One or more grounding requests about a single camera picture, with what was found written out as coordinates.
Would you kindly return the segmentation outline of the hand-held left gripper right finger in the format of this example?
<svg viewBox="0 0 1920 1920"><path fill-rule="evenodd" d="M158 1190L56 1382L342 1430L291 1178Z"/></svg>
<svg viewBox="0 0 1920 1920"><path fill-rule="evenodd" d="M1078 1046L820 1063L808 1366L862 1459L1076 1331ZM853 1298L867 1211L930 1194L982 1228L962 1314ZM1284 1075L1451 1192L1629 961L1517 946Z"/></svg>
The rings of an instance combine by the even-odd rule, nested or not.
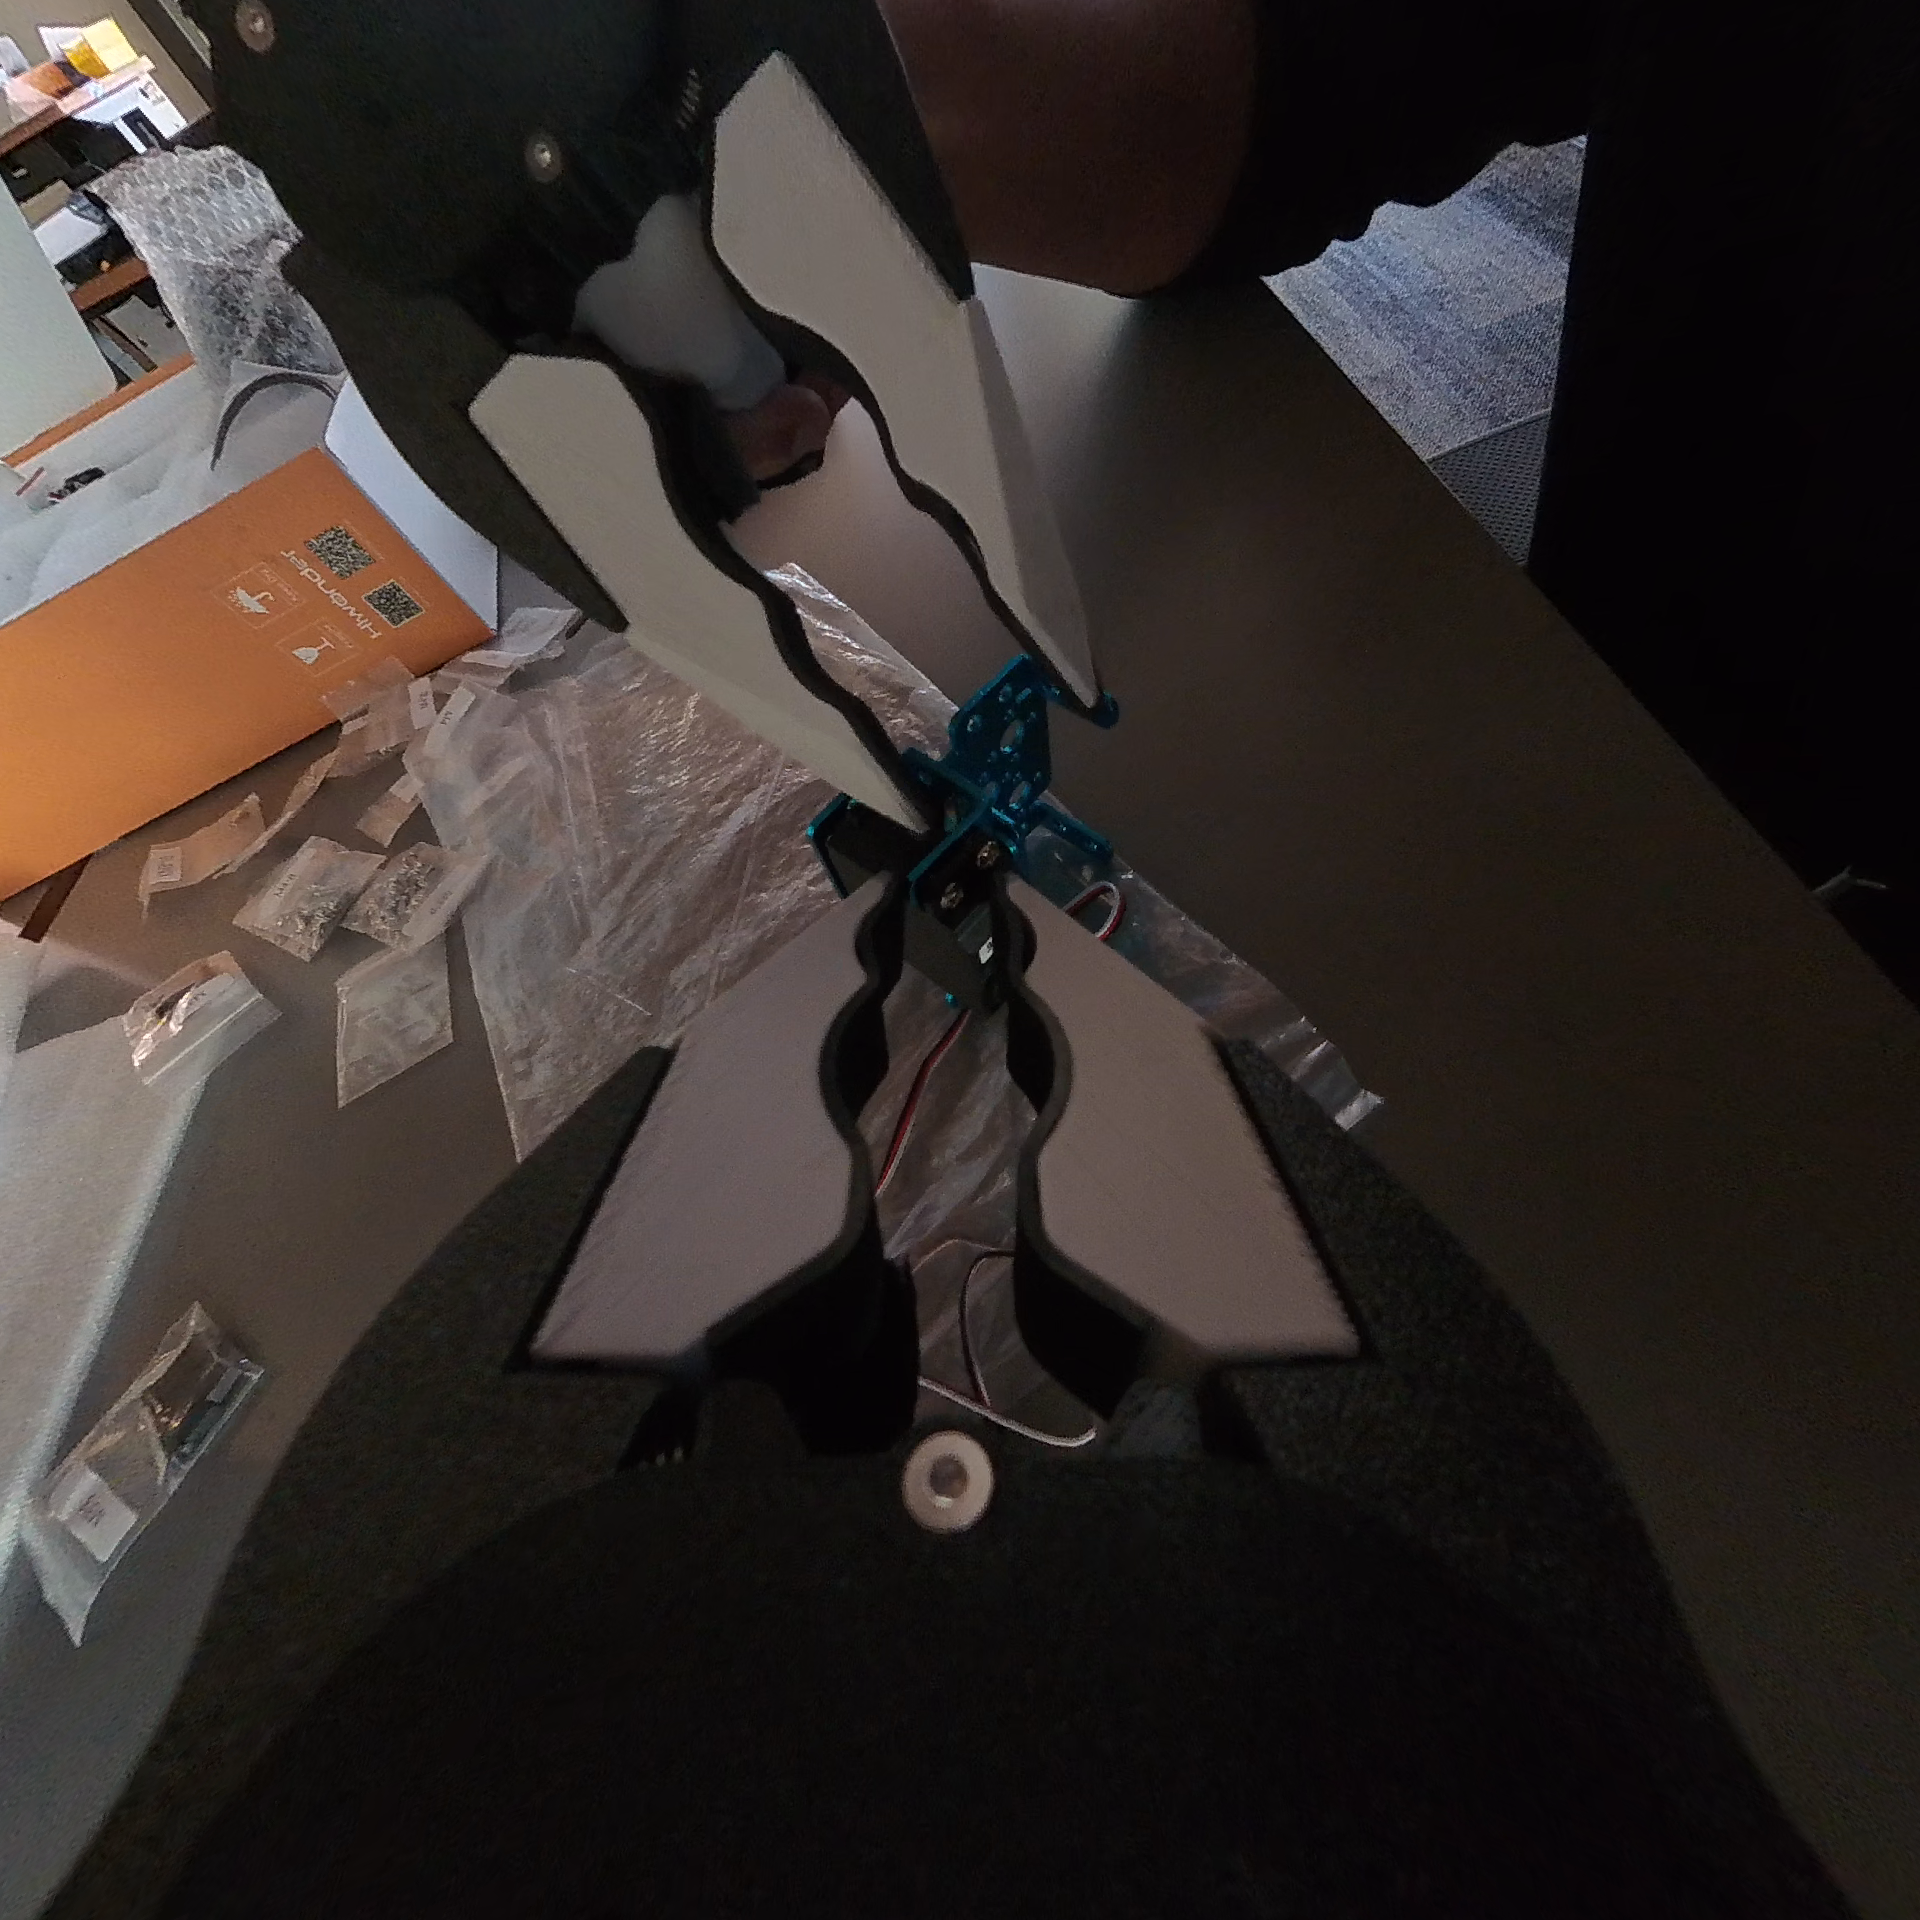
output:
<svg viewBox="0 0 1920 1920"><path fill-rule="evenodd" d="M1028 882L997 887L1016 1319L1041 1366L1353 1361L1356 1331L1208 1023Z"/></svg>

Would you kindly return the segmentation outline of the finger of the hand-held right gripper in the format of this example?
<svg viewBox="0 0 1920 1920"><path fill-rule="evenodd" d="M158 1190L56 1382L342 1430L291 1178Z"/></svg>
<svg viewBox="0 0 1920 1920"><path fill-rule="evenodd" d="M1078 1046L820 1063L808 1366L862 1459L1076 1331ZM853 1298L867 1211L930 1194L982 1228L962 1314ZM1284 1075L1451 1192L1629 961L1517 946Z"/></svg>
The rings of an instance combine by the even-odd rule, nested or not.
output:
<svg viewBox="0 0 1920 1920"><path fill-rule="evenodd" d="M977 295L937 272L801 66L770 54L716 115L708 235L750 308L838 356L898 487L946 526L1064 704L1108 724L1089 618Z"/></svg>
<svg viewBox="0 0 1920 1920"><path fill-rule="evenodd" d="M926 831L880 720L825 674L789 596L691 500L638 375L585 355L512 355L473 399L470 423L636 652L833 792Z"/></svg>

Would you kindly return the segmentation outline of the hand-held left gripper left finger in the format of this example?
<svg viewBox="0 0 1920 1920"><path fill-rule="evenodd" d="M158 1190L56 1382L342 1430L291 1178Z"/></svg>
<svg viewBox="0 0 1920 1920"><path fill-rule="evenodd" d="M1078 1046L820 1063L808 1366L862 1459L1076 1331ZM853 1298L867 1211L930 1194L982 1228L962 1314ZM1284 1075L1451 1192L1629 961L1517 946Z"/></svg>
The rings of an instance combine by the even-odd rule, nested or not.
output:
<svg viewBox="0 0 1920 1920"><path fill-rule="evenodd" d="M547 1366L851 1362L889 1265L862 1113L901 882L870 878L685 1030L532 1329Z"/></svg>

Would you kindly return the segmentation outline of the blue metal U bracket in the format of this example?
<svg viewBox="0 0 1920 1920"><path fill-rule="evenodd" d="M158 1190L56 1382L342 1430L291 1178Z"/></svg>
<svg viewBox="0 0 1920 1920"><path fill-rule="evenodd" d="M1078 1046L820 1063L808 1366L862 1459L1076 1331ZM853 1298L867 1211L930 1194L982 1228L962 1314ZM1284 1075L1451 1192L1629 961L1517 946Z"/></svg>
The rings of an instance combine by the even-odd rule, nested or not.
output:
<svg viewBox="0 0 1920 1920"><path fill-rule="evenodd" d="M934 802L934 846L908 875L916 906L953 913L949 892L968 898L977 873L1003 863L1025 870L1033 833L1057 833L1090 859L1114 844L1049 799L1049 716L1058 698L1030 659L1010 662L994 681L957 706L946 753L902 750L908 779Z"/></svg>

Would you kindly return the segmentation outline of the person's right hand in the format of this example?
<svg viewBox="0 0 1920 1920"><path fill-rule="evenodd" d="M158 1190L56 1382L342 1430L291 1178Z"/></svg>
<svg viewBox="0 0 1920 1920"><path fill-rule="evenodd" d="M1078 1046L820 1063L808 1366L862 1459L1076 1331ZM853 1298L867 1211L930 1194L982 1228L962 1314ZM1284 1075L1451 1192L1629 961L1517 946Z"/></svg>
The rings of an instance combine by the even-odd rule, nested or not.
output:
<svg viewBox="0 0 1920 1920"><path fill-rule="evenodd" d="M853 393L827 375L801 372L754 407L724 412L722 423L754 487L789 487L817 473L838 414Z"/></svg>

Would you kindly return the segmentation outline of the large clear plastic bag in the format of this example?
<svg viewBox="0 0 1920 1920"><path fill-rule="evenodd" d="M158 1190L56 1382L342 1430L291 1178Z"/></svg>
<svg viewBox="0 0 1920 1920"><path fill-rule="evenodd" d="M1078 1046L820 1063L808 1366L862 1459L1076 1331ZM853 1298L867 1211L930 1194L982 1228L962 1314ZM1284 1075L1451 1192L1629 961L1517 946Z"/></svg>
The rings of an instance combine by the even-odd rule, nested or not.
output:
<svg viewBox="0 0 1920 1920"><path fill-rule="evenodd" d="M946 753L953 708L814 580L780 571L822 646L822 664L902 723L909 750ZM470 743L433 801L461 851L490 859L466 922L470 984L507 1103L520 1166L469 1217L454 1305L492 1312L497 1369L570 1392L646 1392L638 1454L664 1457L742 1396L810 1454L870 1454L908 1432L916 1401L1003 1424L994 1371L978 1366L977 1298L1003 1316L1027 1366L1098 1419L1145 1383L1210 1396L1240 1369L1324 1374L1366 1361L1353 1284L1341 1276L1306 1178L1261 1115L1270 992L1112 855L1090 859L1033 833L1028 882L1104 946L1203 1017L1249 1100L1268 1152L1356 1331L1353 1361L1265 1366L1041 1366L1016 1310L1017 1152L1033 1112L1005 1065L1005 1000L956 1010L902 961L884 1003L889 1070L862 1113L888 1262L883 1321L851 1362L547 1366L532 1329L552 1305L628 1138L688 1024L803 935L841 896L808 840L830 801L780 750L750 738L718 704L621 646L595 646L577 673L509 703L486 699Z"/></svg>

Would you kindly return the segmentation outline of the background desks with equipment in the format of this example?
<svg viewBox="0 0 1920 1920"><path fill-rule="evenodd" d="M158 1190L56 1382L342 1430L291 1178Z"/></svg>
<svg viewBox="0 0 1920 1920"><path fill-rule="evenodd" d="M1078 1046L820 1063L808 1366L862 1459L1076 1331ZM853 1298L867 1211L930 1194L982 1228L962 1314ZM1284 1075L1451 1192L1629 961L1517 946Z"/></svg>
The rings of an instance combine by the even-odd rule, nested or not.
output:
<svg viewBox="0 0 1920 1920"><path fill-rule="evenodd" d="M2 4L4 187L125 386L186 338L106 204L106 178L180 146L210 115L210 55L178 2Z"/></svg>

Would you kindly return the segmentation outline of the pile of small screw bags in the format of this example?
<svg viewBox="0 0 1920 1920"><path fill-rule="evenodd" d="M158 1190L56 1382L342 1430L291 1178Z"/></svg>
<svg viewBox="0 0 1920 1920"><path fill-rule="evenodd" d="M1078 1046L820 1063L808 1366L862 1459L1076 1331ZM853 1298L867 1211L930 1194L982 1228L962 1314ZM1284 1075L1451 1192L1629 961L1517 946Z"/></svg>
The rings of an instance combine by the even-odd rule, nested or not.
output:
<svg viewBox="0 0 1920 1920"><path fill-rule="evenodd" d="M562 608L520 608L499 636L436 673L418 674L395 659L373 664L322 698L338 737L300 775L276 819L265 817L258 795L248 795L213 826L148 846L137 878L141 906L240 873L300 820L326 782L408 759L405 772L358 819L358 846L306 838L232 920L236 931L304 966L338 934L378 946L337 988L341 1106L451 1043L443 938L486 859L440 846L395 851L400 828L425 802L425 763L482 692L499 691L525 666L561 659L578 624L581 618Z"/></svg>

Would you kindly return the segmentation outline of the orange cardboard box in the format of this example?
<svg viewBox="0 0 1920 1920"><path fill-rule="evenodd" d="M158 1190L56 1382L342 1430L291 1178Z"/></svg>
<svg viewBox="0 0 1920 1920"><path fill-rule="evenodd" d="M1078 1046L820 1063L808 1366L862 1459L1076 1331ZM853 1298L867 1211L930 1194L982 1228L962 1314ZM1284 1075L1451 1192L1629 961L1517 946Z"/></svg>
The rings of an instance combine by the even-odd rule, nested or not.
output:
<svg viewBox="0 0 1920 1920"><path fill-rule="evenodd" d="M4 530L81 489L4 470ZM322 698L492 639L499 553L400 457L349 379L324 442L2 626L2 896L333 723Z"/></svg>

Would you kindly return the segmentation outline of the white foam box insert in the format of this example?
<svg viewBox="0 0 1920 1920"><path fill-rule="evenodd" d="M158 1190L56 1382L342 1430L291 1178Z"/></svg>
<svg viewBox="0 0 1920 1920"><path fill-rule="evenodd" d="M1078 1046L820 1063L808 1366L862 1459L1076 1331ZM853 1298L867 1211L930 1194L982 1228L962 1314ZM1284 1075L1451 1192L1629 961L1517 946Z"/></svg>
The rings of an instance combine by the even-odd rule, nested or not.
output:
<svg viewBox="0 0 1920 1920"><path fill-rule="evenodd" d="M90 481L4 530L2 620L317 448L341 390L254 369L214 393L190 369L51 446L35 459L48 483Z"/></svg>

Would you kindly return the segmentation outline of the grey fabric chair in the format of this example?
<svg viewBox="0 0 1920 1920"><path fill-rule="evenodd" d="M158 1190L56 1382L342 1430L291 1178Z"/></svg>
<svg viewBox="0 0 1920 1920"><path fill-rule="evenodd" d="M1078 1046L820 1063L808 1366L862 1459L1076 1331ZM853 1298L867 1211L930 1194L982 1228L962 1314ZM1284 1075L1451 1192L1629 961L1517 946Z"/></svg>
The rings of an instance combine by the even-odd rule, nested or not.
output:
<svg viewBox="0 0 1920 1920"><path fill-rule="evenodd" d="M1428 471L1520 567L1539 520L1549 423L1549 414L1528 416L1428 459Z"/></svg>

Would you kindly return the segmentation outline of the clear bag with black parts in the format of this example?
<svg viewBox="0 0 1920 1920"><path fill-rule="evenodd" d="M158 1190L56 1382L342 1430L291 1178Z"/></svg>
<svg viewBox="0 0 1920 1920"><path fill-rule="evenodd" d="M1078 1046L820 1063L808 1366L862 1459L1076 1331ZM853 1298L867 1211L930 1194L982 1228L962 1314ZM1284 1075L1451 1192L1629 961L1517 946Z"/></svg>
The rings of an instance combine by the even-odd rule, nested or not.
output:
<svg viewBox="0 0 1920 1920"><path fill-rule="evenodd" d="M81 1647L110 1575L258 1391L265 1371L203 1305L166 1331L107 1412L32 1488L24 1546Z"/></svg>

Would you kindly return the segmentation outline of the white foam sheet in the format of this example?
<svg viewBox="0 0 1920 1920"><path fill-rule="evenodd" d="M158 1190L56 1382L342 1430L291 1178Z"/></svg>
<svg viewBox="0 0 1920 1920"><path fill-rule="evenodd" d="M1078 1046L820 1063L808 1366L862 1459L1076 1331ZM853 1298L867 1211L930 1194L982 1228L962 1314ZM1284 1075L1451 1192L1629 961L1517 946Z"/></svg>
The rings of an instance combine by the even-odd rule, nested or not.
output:
<svg viewBox="0 0 1920 1920"><path fill-rule="evenodd" d="M21 1521L178 1162L203 1076L146 1083L122 1015L27 1040L42 950L2 938L2 1578L30 1595Z"/></svg>

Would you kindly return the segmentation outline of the person's black clothing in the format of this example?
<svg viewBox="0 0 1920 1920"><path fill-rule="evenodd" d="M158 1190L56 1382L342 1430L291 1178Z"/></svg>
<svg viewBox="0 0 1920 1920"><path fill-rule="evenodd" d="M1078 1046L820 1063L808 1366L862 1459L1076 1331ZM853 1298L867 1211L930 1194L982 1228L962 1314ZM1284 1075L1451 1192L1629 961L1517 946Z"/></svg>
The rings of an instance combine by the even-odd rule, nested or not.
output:
<svg viewBox="0 0 1920 1920"><path fill-rule="evenodd" d="M1265 272L1581 136L1528 569L1916 1000L1916 4L1261 4Z"/></svg>

